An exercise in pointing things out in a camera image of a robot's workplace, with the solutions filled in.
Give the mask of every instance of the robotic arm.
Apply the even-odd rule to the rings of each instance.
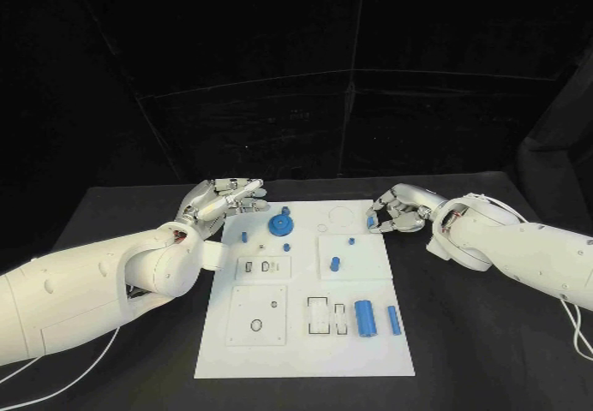
[[[392,220],[380,225],[386,206]],[[418,231],[431,223],[425,249],[470,270],[490,265],[515,281],[593,311],[593,239],[525,218],[497,200],[468,194],[445,200],[435,193],[398,184],[366,212],[373,233]]]
[[[157,229],[33,259],[0,276],[0,365],[69,349],[137,319],[219,270],[206,241],[226,216],[265,211],[261,180],[203,181]]]

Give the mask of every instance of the small blue part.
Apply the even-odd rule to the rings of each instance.
[[[330,270],[336,272],[339,270],[339,258],[333,257],[330,259]]]
[[[376,325],[373,324],[373,306],[369,300],[354,302],[357,335],[373,337],[376,335]]]
[[[399,320],[398,320],[398,314],[395,313],[395,307],[388,306],[386,311],[389,313],[389,321],[390,321],[390,329],[392,329],[392,335],[398,336],[401,334],[401,329],[399,329]]]
[[[281,213],[269,219],[268,230],[277,237],[282,237],[292,232],[294,223],[288,214],[289,209],[284,206],[281,207]]]

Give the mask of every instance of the table surface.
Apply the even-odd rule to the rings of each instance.
[[[360,200],[399,182],[447,198],[483,193],[536,221],[500,172],[275,181],[264,187],[269,201]],[[158,227],[190,188],[89,189],[56,250]],[[25,409],[588,409],[593,364],[574,353],[559,301],[494,268],[470,271],[434,257],[428,239],[428,229],[383,237],[415,377],[193,379],[213,276],[203,271],[190,292],[121,328],[80,382]],[[582,321],[587,334],[590,312]],[[59,390],[109,336],[37,361],[0,386],[0,407]],[[18,366],[0,367],[0,376]]]

